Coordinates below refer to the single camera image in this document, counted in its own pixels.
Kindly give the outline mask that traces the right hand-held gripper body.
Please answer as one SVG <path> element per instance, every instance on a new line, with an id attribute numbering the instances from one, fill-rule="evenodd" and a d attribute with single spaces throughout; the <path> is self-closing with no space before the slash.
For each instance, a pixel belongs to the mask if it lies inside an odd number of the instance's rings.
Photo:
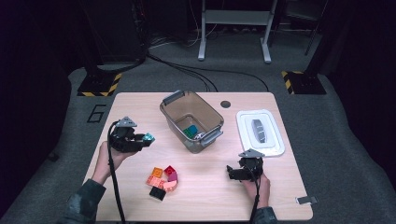
<path id="1" fill-rule="evenodd" d="M 240 170 L 238 174 L 239 180 L 257 180 L 263 173 L 263 154 L 257 150 L 249 149 L 239 154 L 241 157 L 238 162 Z"/>

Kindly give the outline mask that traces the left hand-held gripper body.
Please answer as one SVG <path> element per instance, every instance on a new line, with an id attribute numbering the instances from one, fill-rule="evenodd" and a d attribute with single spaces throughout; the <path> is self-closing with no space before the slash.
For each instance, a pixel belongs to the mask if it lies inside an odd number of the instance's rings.
<path id="1" fill-rule="evenodd" d="M 136 126 L 137 124 L 129 117 L 118 120 L 109 136 L 110 146 L 120 152 L 138 152 L 139 143 L 144 141 L 134 140 Z"/>

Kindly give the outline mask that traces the salmon building block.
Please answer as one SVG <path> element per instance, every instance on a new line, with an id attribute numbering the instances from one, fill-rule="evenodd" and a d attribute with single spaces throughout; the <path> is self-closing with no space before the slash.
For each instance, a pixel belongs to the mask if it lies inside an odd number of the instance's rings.
<path id="1" fill-rule="evenodd" d="M 163 188 L 163 184 L 165 181 L 157 176 L 150 175 L 146 181 L 146 184 L 152 187 L 156 187 L 158 189 Z"/>

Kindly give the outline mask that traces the clear brown storage box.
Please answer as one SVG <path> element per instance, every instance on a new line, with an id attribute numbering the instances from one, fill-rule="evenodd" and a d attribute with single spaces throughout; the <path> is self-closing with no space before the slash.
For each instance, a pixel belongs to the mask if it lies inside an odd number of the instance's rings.
<path id="1" fill-rule="evenodd" d="M 175 91 L 163 99 L 160 110 L 170 130 L 191 153 L 200 153 L 223 134 L 223 116 L 193 91 Z M 188 138 L 183 130 L 195 125 L 202 139 Z"/>

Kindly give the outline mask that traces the white box lid grey handle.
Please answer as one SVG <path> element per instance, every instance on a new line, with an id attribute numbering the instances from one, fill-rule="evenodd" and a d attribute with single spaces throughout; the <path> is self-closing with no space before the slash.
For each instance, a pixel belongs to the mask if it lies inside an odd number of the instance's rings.
<path id="1" fill-rule="evenodd" d="M 242 110 L 236 122 L 243 149 L 253 149 L 264 157 L 278 157 L 285 145 L 273 114 L 266 110 Z"/>

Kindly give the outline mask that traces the black building block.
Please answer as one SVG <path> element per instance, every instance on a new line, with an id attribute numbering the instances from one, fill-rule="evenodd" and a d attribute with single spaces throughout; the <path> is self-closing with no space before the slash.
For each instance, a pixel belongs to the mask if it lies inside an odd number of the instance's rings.
<path id="1" fill-rule="evenodd" d="M 153 187 L 149 193 L 149 195 L 157 200 L 162 201 L 166 195 L 166 191 L 164 189 L 160 189 L 157 187 Z"/>

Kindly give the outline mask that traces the person's right hand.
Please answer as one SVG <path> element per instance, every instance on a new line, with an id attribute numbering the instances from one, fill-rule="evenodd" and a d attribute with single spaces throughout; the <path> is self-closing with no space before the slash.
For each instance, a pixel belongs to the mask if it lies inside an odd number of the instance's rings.
<path id="1" fill-rule="evenodd" d="M 261 175 L 258 188 L 256 188 L 256 184 L 254 182 L 250 182 L 248 180 L 242 180 L 241 183 L 245 187 L 247 195 L 252 201 L 255 201 L 256 196 L 259 196 L 257 208 L 264 208 L 269 206 L 271 184 L 270 180 L 265 174 Z"/>

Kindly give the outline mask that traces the person's left hand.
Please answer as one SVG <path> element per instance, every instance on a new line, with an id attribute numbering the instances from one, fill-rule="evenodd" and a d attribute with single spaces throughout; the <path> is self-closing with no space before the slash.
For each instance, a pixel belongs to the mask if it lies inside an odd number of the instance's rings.
<path id="1" fill-rule="evenodd" d="M 117 170 L 124 160 L 133 155 L 134 152 L 120 152 L 113 147 L 108 147 L 107 141 L 104 141 L 99 147 L 98 159 L 92 178 L 98 180 L 99 178 L 107 179 L 110 176 L 109 158 L 113 159 L 114 169 Z"/>

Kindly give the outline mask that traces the black yellow-striped stand base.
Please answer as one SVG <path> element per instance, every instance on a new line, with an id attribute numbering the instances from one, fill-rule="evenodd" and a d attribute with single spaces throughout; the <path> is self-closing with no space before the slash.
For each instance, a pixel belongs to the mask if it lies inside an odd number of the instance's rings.
<path id="1" fill-rule="evenodd" d="M 282 71 L 286 89 L 289 94 L 325 94 L 317 76 L 308 76 L 300 71 Z"/>
<path id="2" fill-rule="evenodd" d="M 103 74 L 102 79 L 85 77 L 78 87 L 78 96 L 111 96 L 118 84 L 122 74 Z"/>

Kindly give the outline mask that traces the white metal stand frame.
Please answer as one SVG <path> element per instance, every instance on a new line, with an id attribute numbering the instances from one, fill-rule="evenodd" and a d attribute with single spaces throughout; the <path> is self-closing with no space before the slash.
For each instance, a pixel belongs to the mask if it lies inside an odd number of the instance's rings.
<path id="1" fill-rule="evenodd" d="M 266 11 L 245 11 L 245 10 L 225 10 L 207 9 L 206 0 L 202 0 L 201 10 L 201 42 L 198 52 L 198 60 L 205 59 L 206 50 L 206 26 L 208 24 L 234 24 L 234 25 L 261 25 L 265 27 L 264 37 L 260 39 L 262 55 L 265 63 L 272 62 L 268 39 L 272 29 L 273 19 L 276 14 L 278 0 L 272 0 L 271 8 Z"/>

